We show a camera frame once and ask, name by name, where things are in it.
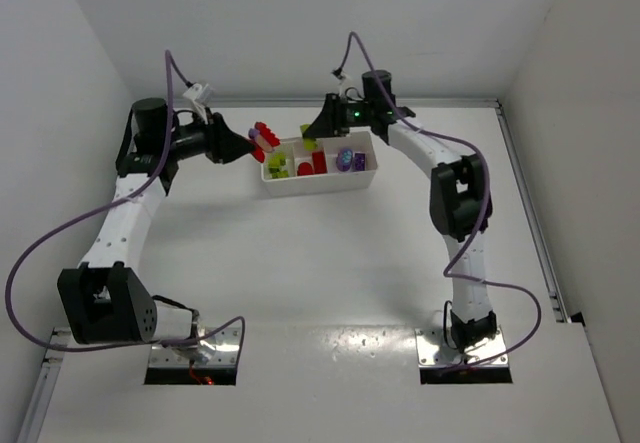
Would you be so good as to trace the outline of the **purple paw print lego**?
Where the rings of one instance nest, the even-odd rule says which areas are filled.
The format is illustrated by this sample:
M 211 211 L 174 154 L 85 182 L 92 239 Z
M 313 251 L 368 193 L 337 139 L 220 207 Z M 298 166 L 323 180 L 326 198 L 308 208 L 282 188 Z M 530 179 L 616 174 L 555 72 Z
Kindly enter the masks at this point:
M 335 164 L 339 172 L 348 172 L 353 165 L 354 152 L 350 148 L 342 148 L 338 151 Z

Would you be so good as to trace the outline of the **red lego brick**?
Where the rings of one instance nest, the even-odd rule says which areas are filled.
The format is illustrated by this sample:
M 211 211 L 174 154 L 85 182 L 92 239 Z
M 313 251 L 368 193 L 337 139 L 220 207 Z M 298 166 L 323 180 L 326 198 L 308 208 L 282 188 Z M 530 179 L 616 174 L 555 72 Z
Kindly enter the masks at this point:
M 326 174 L 328 172 L 326 157 L 323 151 L 312 153 L 312 164 L 315 174 Z

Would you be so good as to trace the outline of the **purple square lego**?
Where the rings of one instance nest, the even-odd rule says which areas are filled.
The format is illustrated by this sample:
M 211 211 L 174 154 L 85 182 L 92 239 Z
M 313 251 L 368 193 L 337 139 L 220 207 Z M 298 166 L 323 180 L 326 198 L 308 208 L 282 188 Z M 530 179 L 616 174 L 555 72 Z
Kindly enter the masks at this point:
M 354 152 L 351 168 L 354 172 L 362 172 L 367 169 L 367 157 L 364 152 Z

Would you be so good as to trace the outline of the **red green lego stack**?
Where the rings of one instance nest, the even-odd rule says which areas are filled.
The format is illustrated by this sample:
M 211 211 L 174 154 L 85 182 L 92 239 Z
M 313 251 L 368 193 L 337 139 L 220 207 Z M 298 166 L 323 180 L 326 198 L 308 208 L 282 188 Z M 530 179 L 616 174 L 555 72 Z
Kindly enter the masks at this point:
M 276 152 L 270 155 L 267 163 L 268 175 L 271 179 L 283 179 L 289 177 L 286 154 Z

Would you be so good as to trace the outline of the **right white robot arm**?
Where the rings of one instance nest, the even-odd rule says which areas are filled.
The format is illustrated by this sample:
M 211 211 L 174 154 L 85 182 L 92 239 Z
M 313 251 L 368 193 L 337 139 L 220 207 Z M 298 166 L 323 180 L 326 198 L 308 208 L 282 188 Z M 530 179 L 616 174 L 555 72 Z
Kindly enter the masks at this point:
M 429 214 L 446 244 L 449 263 L 443 273 L 453 289 L 445 341 L 462 352 L 497 334 L 483 256 L 483 233 L 492 213 L 486 162 L 477 151 L 460 154 L 444 143 L 453 137 L 425 130 L 414 111 L 398 107 L 389 72 L 367 71 L 362 83 L 360 99 L 347 97 L 344 89 L 326 94 L 303 136 L 338 138 L 352 128 L 367 127 L 429 178 Z

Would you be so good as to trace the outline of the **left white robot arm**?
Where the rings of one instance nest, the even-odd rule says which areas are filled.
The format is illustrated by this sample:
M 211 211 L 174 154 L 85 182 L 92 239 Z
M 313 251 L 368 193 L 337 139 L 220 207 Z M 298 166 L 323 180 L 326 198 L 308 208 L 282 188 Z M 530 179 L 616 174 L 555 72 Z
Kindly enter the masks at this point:
M 206 110 L 182 125 L 162 98 L 133 103 L 116 159 L 114 205 L 79 265 L 62 270 L 57 281 L 77 343 L 150 343 L 195 336 L 197 311 L 154 299 L 141 281 L 142 250 L 180 161 L 204 155 L 226 164 L 254 148 L 219 113 Z

